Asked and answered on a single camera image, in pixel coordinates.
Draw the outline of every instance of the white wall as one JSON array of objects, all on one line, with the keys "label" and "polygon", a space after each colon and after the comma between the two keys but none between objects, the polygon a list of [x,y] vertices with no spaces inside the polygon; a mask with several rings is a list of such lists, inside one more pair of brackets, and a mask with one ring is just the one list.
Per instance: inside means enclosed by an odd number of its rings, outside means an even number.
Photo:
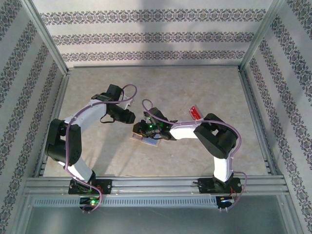
[{"label": "white wall", "polygon": [[0,234],[10,233],[63,74],[20,1],[0,0]]},{"label": "white wall", "polygon": [[311,3],[287,0],[244,71],[305,233],[312,233]]},{"label": "white wall", "polygon": [[238,65],[272,0],[34,0],[69,67]]}]

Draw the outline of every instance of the enclosure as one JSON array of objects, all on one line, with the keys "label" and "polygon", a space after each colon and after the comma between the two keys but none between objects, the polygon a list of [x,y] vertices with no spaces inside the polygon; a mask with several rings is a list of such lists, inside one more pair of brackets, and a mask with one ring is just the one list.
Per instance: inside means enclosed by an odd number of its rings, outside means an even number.
[{"label": "enclosure", "polygon": [[[0,1],[1,233],[312,233],[310,0]],[[137,87],[134,123],[147,98],[169,120],[196,105],[235,127],[235,208],[194,184],[215,169],[198,139],[152,146],[96,121],[81,157],[112,186],[82,214],[47,134],[110,84]]]}]

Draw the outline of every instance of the beige floor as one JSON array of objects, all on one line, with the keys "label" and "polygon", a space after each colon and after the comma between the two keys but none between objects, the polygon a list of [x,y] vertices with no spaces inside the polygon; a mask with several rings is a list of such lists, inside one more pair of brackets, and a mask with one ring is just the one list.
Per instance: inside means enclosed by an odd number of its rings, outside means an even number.
[{"label": "beige floor", "polygon": [[[76,68],[71,72],[60,118],[105,92],[109,84],[138,87],[130,107],[138,122],[141,100],[149,98],[169,119],[192,120],[189,108],[197,104],[203,115],[214,113],[241,133],[242,147],[233,168],[248,175],[266,175],[266,168],[236,67],[123,67]],[[126,90],[130,96],[133,89]],[[132,125],[93,124],[82,135],[82,157],[97,176],[208,176],[213,157],[196,139],[161,141],[158,147],[129,138]],[[67,176],[48,159],[45,176]]]}]

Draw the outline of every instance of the robotic arm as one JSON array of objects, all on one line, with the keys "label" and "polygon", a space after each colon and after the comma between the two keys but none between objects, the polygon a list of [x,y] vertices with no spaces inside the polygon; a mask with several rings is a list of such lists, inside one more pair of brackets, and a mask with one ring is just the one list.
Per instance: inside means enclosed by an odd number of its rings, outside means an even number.
[{"label": "robotic arm", "polygon": [[[168,119],[156,107],[150,109],[149,113],[144,112],[145,119],[134,125],[134,133],[151,138],[160,135],[165,140],[199,139],[209,153],[214,156],[214,190],[220,193],[229,190],[233,183],[233,173],[230,169],[231,153],[238,139],[232,129],[221,124],[207,122],[183,125],[176,124],[177,120],[168,122]],[[223,122],[214,114],[208,114],[203,120]]]},{"label": "robotic arm", "polygon": [[[101,104],[95,105],[103,101],[121,101],[128,97],[124,95],[123,89],[116,85],[110,85],[106,93],[94,95],[86,106],[92,106],[82,112],[78,118],[71,124],[69,129],[69,166],[68,170],[80,180],[92,184],[95,180],[95,173],[86,165],[81,157],[81,134],[95,121],[109,115],[113,121],[119,121],[126,124],[134,123],[135,114],[127,110],[129,104],[133,101],[130,99],[119,104]],[[65,166],[66,150],[65,140],[61,137],[65,136],[66,128],[70,120],[76,114],[64,119],[54,119],[49,128],[48,138],[45,146],[45,153],[60,165]]]}]

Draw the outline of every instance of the patterned wallpaper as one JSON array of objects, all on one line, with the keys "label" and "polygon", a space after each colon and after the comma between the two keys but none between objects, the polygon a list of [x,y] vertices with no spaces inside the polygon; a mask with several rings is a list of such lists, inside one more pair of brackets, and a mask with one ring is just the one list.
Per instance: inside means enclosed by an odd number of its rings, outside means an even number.
[{"label": "patterned wallpaper", "polygon": [[272,0],[34,0],[69,67],[238,65]]},{"label": "patterned wallpaper", "polygon": [[63,74],[19,0],[0,0],[0,234],[10,233]]},{"label": "patterned wallpaper", "polygon": [[304,233],[312,233],[311,3],[286,0],[244,71]]}]

